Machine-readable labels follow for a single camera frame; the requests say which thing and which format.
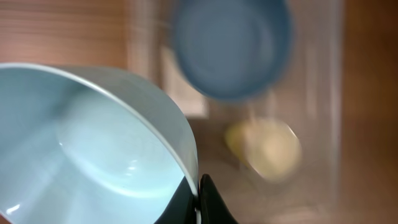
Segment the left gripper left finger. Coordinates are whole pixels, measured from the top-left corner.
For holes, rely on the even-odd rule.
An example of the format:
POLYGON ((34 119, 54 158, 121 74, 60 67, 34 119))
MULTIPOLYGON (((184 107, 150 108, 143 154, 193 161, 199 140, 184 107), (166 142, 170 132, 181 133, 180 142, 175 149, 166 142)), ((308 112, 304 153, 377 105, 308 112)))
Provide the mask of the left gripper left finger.
POLYGON ((194 196, 183 178, 164 212, 155 224, 196 224, 194 196))

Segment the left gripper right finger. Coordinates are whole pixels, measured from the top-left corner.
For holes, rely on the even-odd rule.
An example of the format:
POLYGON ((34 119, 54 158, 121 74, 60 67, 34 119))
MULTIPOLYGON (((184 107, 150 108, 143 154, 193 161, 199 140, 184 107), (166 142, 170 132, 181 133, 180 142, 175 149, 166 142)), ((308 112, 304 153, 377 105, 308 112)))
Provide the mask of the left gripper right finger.
POLYGON ((208 174, 200 180, 201 224, 238 224, 208 174))

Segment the clear plastic storage container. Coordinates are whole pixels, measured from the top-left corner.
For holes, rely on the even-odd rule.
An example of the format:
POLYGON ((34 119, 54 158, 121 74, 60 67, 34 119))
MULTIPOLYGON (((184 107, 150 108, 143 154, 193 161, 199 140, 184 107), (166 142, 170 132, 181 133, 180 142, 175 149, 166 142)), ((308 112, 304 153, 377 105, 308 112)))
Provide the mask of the clear plastic storage container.
MULTIPOLYGON (((162 89, 161 47, 172 50, 175 1, 126 1, 127 65, 162 89)), ((289 1, 292 55, 282 78, 242 103, 206 98, 207 118, 188 117, 201 173, 211 175, 240 223, 324 222, 339 198, 341 151, 342 1, 289 1), (224 134, 250 118, 287 123, 302 146, 288 179, 271 183, 229 151, 224 134)))

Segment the pink cup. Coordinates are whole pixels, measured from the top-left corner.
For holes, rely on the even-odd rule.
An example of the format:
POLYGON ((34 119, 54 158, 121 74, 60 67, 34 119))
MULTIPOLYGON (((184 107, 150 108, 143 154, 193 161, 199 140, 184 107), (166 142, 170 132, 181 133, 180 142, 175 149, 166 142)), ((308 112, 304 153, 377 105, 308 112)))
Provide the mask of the pink cup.
POLYGON ((267 182, 290 178, 302 161, 298 137, 278 119, 252 119, 239 126, 242 151, 249 168, 267 182))

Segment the light blue small bowl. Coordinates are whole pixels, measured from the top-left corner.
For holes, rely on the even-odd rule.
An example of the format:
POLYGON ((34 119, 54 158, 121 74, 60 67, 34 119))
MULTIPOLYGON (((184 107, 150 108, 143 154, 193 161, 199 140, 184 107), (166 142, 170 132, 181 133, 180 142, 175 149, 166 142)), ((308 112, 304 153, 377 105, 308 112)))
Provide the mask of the light blue small bowl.
POLYGON ((1 215, 11 223, 155 223, 186 178, 192 129, 161 89, 109 67, 1 65, 1 215))

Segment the dark blue bowl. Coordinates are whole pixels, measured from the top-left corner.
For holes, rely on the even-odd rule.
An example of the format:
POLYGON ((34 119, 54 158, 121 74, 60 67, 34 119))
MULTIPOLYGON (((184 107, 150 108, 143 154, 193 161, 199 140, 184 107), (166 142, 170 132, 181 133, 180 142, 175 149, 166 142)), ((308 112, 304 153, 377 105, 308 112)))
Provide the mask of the dark blue bowl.
POLYGON ((185 79, 201 94, 240 101, 275 83, 293 42, 283 0, 178 1, 171 43, 185 79))

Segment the yellow cup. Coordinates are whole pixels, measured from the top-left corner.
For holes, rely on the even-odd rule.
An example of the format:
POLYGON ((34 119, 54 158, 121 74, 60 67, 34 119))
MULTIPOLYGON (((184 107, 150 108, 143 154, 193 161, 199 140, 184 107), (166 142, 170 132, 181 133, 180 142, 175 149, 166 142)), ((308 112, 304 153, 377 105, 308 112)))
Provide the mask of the yellow cup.
POLYGON ((257 148, 254 126, 249 121, 234 123, 227 128, 224 141, 239 162, 252 170, 251 156, 257 148))

